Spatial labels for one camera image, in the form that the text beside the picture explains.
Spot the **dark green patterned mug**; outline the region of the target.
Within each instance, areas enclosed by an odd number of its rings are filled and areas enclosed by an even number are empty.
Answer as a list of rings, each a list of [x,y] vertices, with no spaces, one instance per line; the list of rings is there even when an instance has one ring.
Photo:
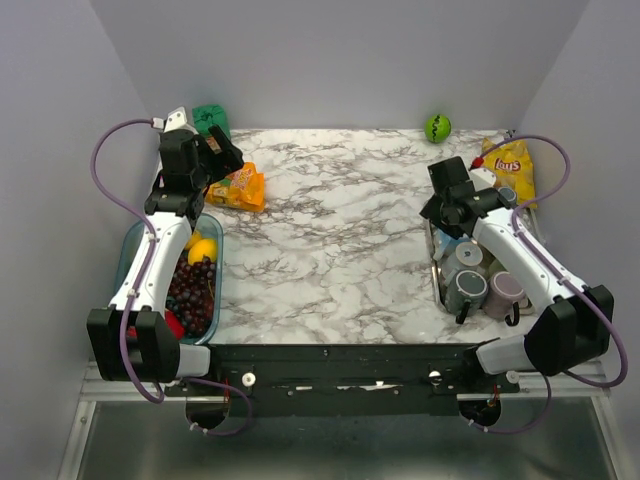
[[[473,315],[483,304],[488,293],[485,278],[472,270],[460,270],[449,283],[444,305],[455,316],[458,325]]]

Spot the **light blue white mug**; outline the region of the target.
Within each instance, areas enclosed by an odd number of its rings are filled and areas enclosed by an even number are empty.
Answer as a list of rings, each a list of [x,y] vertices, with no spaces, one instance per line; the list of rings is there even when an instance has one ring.
[[[433,259],[435,261],[441,261],[451,255],[460,243],[467,242],[470,238],[466,234],[463,234],[460,238],[453,238],[444,231],[436,228],[432,235],[432,240],[434,247]]]

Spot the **grey blue mug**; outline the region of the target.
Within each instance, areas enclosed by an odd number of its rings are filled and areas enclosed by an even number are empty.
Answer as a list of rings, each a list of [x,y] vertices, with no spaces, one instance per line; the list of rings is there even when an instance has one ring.
[[[442,283],[448,286],[462,270],[476,271],[482,261],[483,252],[476,243],[466,241],[458,244],[442,263],[440,270]]]

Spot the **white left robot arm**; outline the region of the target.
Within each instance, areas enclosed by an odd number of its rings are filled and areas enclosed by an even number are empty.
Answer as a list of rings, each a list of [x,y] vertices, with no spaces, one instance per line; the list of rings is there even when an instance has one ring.
[[[174,267],[204,207],[206,189],[240,170],[241,151],[217,125],[216,142],[186,127],[160,135],[161,169],[139,213],[142,236],[127,276],[102,308],[90,311],[87,330],[103,379],[169,383],[187,377],[201,395],[222,380],[206,346],[184,344],[165,320]]]

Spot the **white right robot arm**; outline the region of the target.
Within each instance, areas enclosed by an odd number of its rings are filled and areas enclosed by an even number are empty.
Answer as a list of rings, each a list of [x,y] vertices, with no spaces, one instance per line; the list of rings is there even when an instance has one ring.
[[[609,348],[614,299],[604,286],[589,287],[564,268],[523,227],[493,187],[478,190],[463,160],[428,168],[433,194],[420,214],[453,238],[485,247],[524,289],[538,315],[522,335],[478,345],[460,367],[460,379],[480,392],[510,370],[554,376],[595,359]]]

